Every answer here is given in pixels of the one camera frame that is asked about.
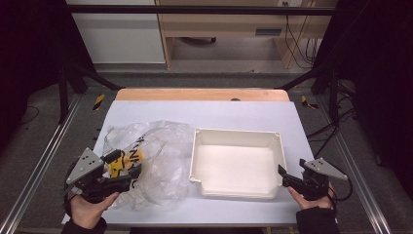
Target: plastic bag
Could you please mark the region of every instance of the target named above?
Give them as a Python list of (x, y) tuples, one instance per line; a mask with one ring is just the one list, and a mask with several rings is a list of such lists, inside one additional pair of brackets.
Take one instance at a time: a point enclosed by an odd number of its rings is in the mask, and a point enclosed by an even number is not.
[(183, 199), (188, 192), (193, 136), (190, 126), (168, 121), (110, 128), (103, 151), (123, 149), (130, 158), (139, 151), (138, 160), (132, 163), (142, 164), (142, 173), (132, 182), (131, 190), (122, 193), (113, 207), (129, 205), (134, 210)]

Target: white table surface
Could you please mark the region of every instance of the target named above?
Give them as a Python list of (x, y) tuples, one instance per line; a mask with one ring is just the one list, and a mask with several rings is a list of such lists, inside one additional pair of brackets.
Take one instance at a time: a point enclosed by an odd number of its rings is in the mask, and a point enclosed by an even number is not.
[[(113, 101), (94, 147), (101, 155), (110, 126), (172, 121), (194, 128), (279, 132), (288, 173), (302, 177), (299, 159), (313, 160), (295, 105), (291, 101)], [(172, 207), (131, 211), (109, 209), (108, 223), (125, 226), (271, 226), (295, 223), (298, 205), (282, 187), (271, 200), (203, 197), (196, 184)]]

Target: black sleeve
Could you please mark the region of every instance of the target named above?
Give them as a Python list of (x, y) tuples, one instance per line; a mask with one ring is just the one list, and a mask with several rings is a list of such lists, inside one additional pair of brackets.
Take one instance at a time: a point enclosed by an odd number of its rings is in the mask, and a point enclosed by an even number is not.
[(86, 229), (76, 225), (72, 219), (66, 222), (61, 230), (61, 234), (103, 234), (106, 230), (106, 221), (101, 217), (94, 229)]
[(334, 212), (320, 207), (310, 208), (297, 213), (297, 226), (300, 234), (337, 234), (340, 233)]

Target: yellow object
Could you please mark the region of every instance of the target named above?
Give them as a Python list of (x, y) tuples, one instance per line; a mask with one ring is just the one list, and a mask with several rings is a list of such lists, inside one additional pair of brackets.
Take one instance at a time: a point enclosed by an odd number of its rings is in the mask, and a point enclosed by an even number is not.
[(305, 96), (301, 96), (301, 103), (302, 103), (304, 106), (308, 106), (308, 107), (310, 107), (310, 108), (312, 108), (312, 109), (318, 109), (318, 108), (319, 108), (316, 104), (309, 104), (309, 103), (307, 102), (307, 98), (306, 98)]
[(99, 110), (100, 105), (102, 104), (104, 99), (104, 95), (99, 95), (94, 103), (94, 110)]
[(110, 177), (118, 177), (122, 170), (131, 168), (134, 163), (142, 163), (143, 159), (145, 154), (140, 148), (133, 148), (128, 154), (122, 151), (121, 157), (108, 165)]

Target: human hand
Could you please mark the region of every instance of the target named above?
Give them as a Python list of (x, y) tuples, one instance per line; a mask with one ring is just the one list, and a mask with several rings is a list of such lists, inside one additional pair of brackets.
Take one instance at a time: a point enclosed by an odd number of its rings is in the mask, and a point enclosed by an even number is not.
[(301, 210), (306, 210), (309, 208), (314, 208), (314, 207), (320, 207), (320, 208), (327, 208), (331, 209), (331, 201), (328, 199), (327, 196), (322, 197), (316, 201), (307, 201), (306, 199), (301, 196), (297, 191), (295, 191), (294, 188), (288, 187), (288, 192), (291, 194), (292, 198), (298, 203), (298, 206), (300, 206)]
[(115, 192), (97, 204), (90, 203), (79, 195), (73, 197), (70, 201), (73, 222), (83, 228), (94, 229), (103, 212), (112, 206), (118, 196), (119, 193)]

